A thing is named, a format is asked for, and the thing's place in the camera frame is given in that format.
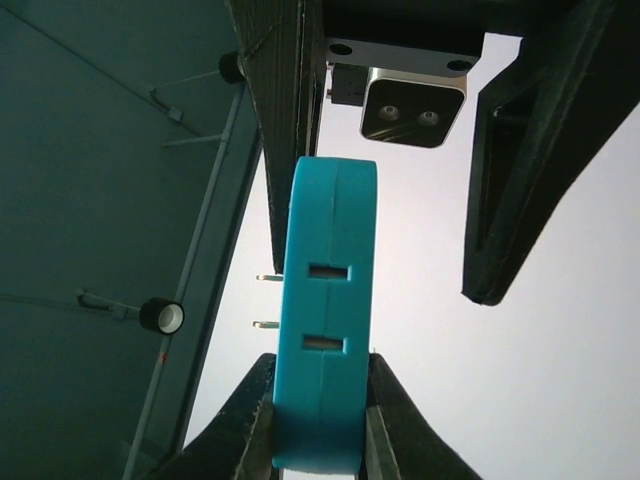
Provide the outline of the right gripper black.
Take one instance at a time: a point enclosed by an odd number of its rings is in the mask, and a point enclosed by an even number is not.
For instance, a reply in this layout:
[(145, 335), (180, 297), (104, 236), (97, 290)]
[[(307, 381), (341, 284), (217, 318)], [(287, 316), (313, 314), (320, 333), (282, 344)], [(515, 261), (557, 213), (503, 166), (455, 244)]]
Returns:
[(325, 1), (327, 37), (478, 57), (484, 35), (525, 31), (523, 1)]

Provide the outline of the blue round adapter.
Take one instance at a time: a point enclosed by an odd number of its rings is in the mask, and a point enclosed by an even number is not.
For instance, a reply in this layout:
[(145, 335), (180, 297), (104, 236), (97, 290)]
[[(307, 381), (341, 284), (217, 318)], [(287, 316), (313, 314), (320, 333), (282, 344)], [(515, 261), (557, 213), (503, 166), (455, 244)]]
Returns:
[(275, 363), (276, 468), (321, 475), (360, 469), (376, 215), (375, 162), (299, 159)]

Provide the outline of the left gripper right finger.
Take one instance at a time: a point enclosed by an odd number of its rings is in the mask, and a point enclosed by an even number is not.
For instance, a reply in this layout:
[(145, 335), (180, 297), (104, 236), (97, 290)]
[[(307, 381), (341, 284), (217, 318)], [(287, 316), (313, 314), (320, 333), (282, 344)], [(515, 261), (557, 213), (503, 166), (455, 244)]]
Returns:
[(429, 425), (382, 355), (369, 355), (364, 479), (480, 480)]

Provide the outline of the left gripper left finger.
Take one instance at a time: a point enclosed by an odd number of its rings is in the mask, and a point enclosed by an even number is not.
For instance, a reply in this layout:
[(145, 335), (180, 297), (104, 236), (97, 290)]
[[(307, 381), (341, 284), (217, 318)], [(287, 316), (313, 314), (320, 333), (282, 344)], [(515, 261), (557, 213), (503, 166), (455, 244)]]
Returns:
[(276, 356), (265, 353), (207, 427), (149, 479), (276, 479), (272, 393)]

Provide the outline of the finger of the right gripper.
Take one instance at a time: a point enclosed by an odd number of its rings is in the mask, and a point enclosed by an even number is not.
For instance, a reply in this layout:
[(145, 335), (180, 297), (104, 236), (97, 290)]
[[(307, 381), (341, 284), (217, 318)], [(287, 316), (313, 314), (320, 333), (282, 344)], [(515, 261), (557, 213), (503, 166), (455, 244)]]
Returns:
[(230, 0), (226, 6), (261, 136), (273, 268), (281, 273), (295, 166), (317, 150), (326, 79), (323, 3)]
[(579, 1), (478, 97), (462, 292), (499, 304), (546, 223), (639, 101), (639, 5)]

